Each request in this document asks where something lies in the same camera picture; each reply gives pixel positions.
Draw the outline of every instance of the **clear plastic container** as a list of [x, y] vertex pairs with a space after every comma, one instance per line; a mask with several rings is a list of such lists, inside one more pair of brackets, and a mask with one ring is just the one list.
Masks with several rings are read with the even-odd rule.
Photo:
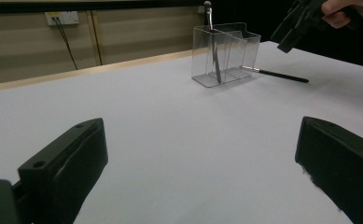
[[198, 26], [193, 33], [192, 78], [214, 87], [245, 77], [251, 72], [241, 66], [254, 67], [260, 35], [246, 31], [245, 23]]

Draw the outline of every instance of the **black pen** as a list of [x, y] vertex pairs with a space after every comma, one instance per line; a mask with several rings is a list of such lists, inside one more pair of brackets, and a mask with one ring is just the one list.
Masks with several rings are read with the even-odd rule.
[[289, 75], [284, 75], [284, 74], [280, 74], [280, 73], [274, 73], [271, 71], [267, 71], [267, 70], [263, 70], [263, 69], [258, 69], [258, 68], [252, 68], [252, 67], [246, 67], [246, 66], [240, 66], [242, 69], [244, 70], [248, 70], [250, 72], [256, 72], [256, 73], [261, 73], [261, 74], [265, 74], [268, 76], [272, 76], [272, 77], [280, 77], [280, 78], [285, 78], [285, 79], [289, 79], [289, 80], [293, 80], [293, 81], [298, 81], [298, 82], [303, 82], [303, 83], [308, 83], [309, 80], [306, 78], [301, 78], [301, 77], [292, 77]]
[[209, 31], [211, 33], [211, 48], [213, 51], [213, 62], [216, 66], [216, 80], [218, 84], [221, 84], [221, 71], [219, 70], [218, 54], [216, 52], [216, 39], [214, 35], [213, 27], [213, 10], [211, 9], [211, 3], [209, 1], [204, 2], [205, 13], [207, 14], [207, 23]]

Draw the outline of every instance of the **power cord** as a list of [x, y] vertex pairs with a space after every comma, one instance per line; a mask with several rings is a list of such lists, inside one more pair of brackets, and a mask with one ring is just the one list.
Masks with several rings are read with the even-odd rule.
[[67, 39], [67, 36], [65, 35], [65, 32], [64, 32], [62, 23], [59, 20], [59, 17], [55, 17], [55, 18], [52, 17], [52, 20], [56, 23], [56, 26], [59, 29], [60, 34], [62, 35], [62, 38], [64, 40], [64, 43], [67, 46], [68, 53], [70, 53], [71, 60], [73, 60], [74, 67], [76, 68], [76, 70], [78, 70], [77, 65], [76, 65], [76, 61], [74, 60], [73, 54], [71, 53], [70, 45], [68, 44], [68, 39]]

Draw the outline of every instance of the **beige wall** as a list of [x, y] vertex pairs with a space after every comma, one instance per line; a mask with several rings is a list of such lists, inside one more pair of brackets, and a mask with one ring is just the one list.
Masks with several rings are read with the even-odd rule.
[[[78, 69], [192, 48], [193, 26], [203, 23], [197, 7], [78, 12], [78, 25], [64, 31]], [[95, 46], [93, 19], [98, 34]], [[0, 83], [75, 70], [56, 26], [44, 13], [0, 15]]]

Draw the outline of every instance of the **white table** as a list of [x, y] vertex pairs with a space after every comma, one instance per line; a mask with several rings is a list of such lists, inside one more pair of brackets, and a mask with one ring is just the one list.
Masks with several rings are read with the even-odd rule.
[[0, 178], [81, 121], [103, 118], [109, 163], [76, 223], [346, 224], [295, 163], [303, 116], [363, 137], [363, 67], [272, 42], [255, 74], [206, 89], [191, 57], [0, 91]]

